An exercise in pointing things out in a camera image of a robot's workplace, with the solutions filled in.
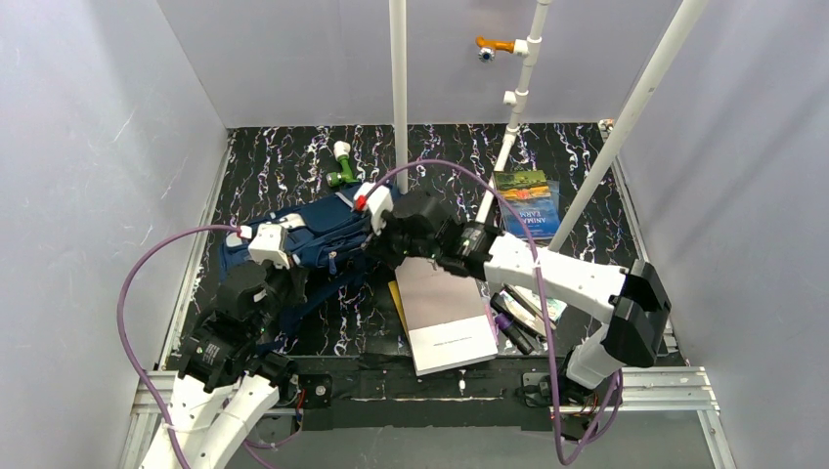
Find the navy blue student backpack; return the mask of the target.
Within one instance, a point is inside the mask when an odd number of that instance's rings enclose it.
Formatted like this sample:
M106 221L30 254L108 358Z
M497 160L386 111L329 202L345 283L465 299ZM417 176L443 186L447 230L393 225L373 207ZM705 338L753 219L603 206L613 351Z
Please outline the navy blue student backpack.
M346 185L315 201L270 211L244 222L253 230L264 224L283 226L284 247L299 267L311 271L311 291L305 295L306 302L280 314L280 329L286 335L295 335L302 320L340 288L363 283L377 265L362 249L371 228L363 224L361 214L352 208L358 191L366 186Z

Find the grey white photography portfolio book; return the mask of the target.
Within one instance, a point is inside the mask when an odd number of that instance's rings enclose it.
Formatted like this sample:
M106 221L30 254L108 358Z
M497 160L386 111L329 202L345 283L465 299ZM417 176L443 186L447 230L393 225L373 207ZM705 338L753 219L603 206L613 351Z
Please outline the grey white photography portfolio book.
M473 278L453 276L422 258L405 260L395 275L416 375L488 361L498 354Z

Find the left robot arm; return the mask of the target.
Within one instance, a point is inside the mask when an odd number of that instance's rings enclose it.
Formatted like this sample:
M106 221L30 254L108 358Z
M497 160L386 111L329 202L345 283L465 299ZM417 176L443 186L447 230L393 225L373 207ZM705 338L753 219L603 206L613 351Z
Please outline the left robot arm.
M280 314L305 300L305 268L233 267L207 316L183 341L166 409L144 468L223 468L297 378L292 359L259 349Z

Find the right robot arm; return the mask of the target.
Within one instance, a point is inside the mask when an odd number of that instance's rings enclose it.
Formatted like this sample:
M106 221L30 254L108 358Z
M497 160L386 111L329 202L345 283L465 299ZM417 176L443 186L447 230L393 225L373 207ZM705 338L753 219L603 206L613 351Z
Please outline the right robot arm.
M367 251L393 267L428 259L450 275L533 289L598 320L600 329L568 355L561 382L591 390L624 366L655 364L672 303L651 263L602 265L536 247L494 225L462 222L426 192L394 197L366 184L354 203L371 226Z

